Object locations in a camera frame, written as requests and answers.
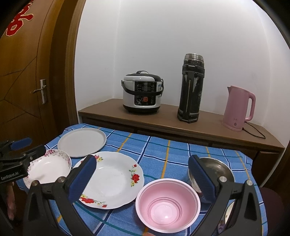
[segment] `blue gripper pad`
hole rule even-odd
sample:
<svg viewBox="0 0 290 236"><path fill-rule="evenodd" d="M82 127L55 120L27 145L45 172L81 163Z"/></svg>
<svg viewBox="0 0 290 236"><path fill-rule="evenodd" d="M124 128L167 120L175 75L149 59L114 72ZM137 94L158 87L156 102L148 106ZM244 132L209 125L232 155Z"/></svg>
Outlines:
<svg viewBox="0 0 290 236"><path fill-rule="evenodd" d="M196 180L200 190L202 191L202 194L204 198L214 203L216 200L216 194L215 194L215 185L211 181L210 177L205 172L204 168L205 166L201 166L198 160L197 155L190 156L188 159L188 168L192 175L194 176L194 179Z"/></svg>
<svg viewBox="0 0 290 236"><path fill-rule="evenodd" d="M24 138L24 139L13 142L10 145L10 148L12 151L16 151L16 150L20 150L22 148L30 146L31 143L32 143L31 138Z"/></svg>
<svg viewBox="0 0 290 236"><path fill-rule="evenodd" d="M97 167L94 156L88 155L79 167L72 169L68 175L65 190L70 203L78 201Z"/></svg>

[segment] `red chinese character sticker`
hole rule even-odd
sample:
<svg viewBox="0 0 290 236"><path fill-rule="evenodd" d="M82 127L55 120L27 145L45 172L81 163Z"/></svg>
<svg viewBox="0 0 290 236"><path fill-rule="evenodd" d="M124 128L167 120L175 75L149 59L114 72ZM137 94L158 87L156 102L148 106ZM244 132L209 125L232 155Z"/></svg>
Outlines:
<svg viewBox="0 0 290 236"><path fill-rule="evenodd" d="M23 26L23 20L31 21L33 18L33 14L27 14L30 5L33 3L34 0L31 0L11 21L11 23L8 25L6 29L6 35L12 36L15 35L16 32Z"/></svg>

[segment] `wooden cabinet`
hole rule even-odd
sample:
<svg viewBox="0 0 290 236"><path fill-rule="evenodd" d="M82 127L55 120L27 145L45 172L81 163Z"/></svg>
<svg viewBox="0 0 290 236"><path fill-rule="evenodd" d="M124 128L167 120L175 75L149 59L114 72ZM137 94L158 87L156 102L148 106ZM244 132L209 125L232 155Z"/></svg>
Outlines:
<svg viewBox="0 0 290 236"><path fill-rule="evenodd" d="M200 111L199 119L188 124L177 119L177 106L161 104L157 113L132 114L123 108L122 99L110 99L79 111L87 124L144 134L178 142L238 150L253 160L252 174L262 184L283 153L283 145L265 128L252 124L266 139L244 131L235 132L221 125L222 115Z"/></svg>

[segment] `kettle handle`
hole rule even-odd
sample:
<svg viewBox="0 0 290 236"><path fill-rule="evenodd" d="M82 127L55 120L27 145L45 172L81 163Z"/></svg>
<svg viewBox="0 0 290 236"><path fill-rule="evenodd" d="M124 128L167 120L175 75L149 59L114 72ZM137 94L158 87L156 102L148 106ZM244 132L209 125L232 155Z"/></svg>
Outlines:
<svg viewBox="0 0 290 236"><path fill-rule="evenodd" d="M252 105L251 105L250 115L249 115L249 117L247 117L245 119L245 122L252 120L253 116L254 116L254 110L255 110L255 104L256 104L256 96L253 93L249 92L249 98L252 100Z"/></svg>

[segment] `black thermos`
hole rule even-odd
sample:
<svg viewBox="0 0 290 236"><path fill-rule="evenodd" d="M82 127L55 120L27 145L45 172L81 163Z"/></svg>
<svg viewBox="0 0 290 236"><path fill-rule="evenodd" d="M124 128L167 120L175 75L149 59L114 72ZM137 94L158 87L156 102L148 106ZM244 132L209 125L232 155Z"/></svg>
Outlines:
<svg viewBox="0 0 290 236"><path fill-rule="evenodd" d="M192 123L198 120L203 78L203 57L198 54L186 54L182 66L182 87L177 112L180 121Z"/></svg>

